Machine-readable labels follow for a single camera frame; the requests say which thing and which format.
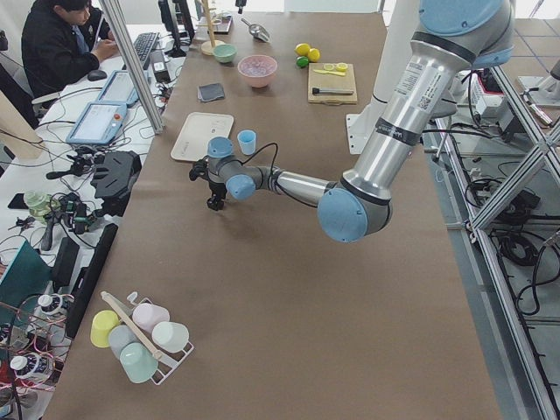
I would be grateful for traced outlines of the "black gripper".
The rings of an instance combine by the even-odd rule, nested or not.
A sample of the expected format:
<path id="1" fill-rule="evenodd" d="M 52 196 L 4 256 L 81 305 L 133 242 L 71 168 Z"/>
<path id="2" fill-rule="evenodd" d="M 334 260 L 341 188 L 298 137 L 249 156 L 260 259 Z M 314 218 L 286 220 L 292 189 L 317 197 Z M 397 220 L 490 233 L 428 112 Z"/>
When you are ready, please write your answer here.
<path id="1" fill-rule="evenodd" d="M 224 208 L 227 188 L 223 182 L 214 181 L 210 177 L 208 163 L 205 158 L 199 159 L 192 164 L 192 169 L 189 171 L 189 179 L 191 181 L 203 179 L 208 183 L 211 191 L 211 197 L 206 202 L 208 208 L 214 211 L 220 211 Z"/>

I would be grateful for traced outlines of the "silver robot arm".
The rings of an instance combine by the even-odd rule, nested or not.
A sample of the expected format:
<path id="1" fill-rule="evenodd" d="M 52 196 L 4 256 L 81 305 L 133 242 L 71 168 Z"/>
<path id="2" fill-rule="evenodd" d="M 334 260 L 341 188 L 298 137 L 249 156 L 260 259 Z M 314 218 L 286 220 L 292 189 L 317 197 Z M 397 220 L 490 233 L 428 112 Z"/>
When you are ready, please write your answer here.
<path id="1" fill-rule="evenodd" d="M 335 241 L 355 242 L 378 232 L 391 218 L 389 188 L 453 77 L 507 62 L 514 26 L 512 1 L 399 1 L 375 80 L 388 96 L 372 100 L 358 116 L 367 141 L 338 181 L 253 166 L 239 160 L 223 136 L 209 142 L 189 178 L 209 184 L 207 204 L 213 210 L 220 210 L 227 196 L 245 200 L 266 189 L 315 207 L 320 226 Z"/>

